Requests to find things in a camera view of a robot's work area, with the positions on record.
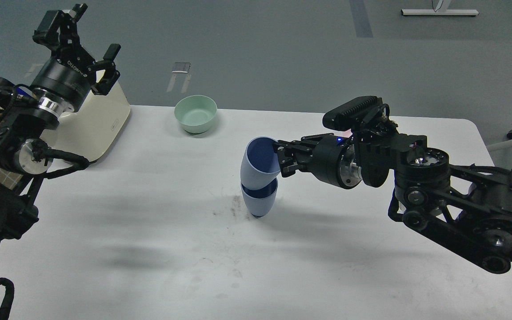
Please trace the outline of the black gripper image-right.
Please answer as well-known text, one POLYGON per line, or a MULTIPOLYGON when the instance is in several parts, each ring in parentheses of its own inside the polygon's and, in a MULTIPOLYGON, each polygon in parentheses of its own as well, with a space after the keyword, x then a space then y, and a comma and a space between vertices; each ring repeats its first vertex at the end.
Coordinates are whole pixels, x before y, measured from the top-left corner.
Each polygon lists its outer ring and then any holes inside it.
POLYGON ((280 163, 283 178, 293 176, 299 170, 311 173, 317 180, 336 187, 349 190, 355 187, 353 172, 354 148, 343 136, 333 133, 308 135, 300 140, 278 140, 275 142, 275 153, 284 152, 292 157, 296 152, 299 163, 280 163))

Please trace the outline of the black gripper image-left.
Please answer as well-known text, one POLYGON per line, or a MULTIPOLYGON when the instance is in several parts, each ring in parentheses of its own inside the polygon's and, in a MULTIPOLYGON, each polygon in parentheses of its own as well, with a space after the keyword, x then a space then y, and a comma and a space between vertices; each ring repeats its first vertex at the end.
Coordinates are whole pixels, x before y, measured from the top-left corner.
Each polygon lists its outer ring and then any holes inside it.
POLYGON ((49 10, 32 36, 35 43, 51 51, 51 58, 31 83, 31 91, 37 96, 45 92, 57 95, 73 112, 79 111, 91 90, 94 95, 106 96, 120 77, 114 62, 121 49, 119 43, 109 45, 101 61, 94 61, 80 43, 77 22, 87 8, 87 4, 75 4, 71 10, 49 10), (83 75, 77 67, 88 67, 89 73, 83 75), (97 71, 104 74, 95 82, 97 71))

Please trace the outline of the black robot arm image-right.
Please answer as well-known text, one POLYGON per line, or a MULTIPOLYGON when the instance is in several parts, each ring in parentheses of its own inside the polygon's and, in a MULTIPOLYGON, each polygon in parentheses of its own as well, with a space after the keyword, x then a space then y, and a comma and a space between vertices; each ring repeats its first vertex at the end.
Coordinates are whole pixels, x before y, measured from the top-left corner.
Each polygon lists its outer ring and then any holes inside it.
POLYGON ((452 165, 424 135, 398 132, 389 105, 360 96, 325 113, 323 126, 350 131, 274 142, 280 173, 310 172, 322 182, 349 190, 360 183, 380 187, 390 170, 393 221, 496 275, 512 263, 512 170, 452 165))

